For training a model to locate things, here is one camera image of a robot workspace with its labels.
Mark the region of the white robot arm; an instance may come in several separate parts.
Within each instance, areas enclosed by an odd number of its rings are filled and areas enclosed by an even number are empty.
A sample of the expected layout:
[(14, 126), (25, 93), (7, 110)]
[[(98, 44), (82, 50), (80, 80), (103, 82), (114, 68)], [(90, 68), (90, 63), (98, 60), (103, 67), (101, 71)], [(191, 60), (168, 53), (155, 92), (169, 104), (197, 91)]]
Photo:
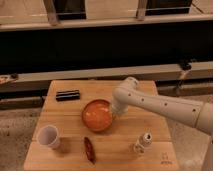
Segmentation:
[(213, 171), (213, 104), (163, 95), (147, 94), (137, 89), (139, 81), (127, 77), (112, 92), (111, 111), (122, 115), (129, 106), (145, 109), (210, 136), (202, 171)]

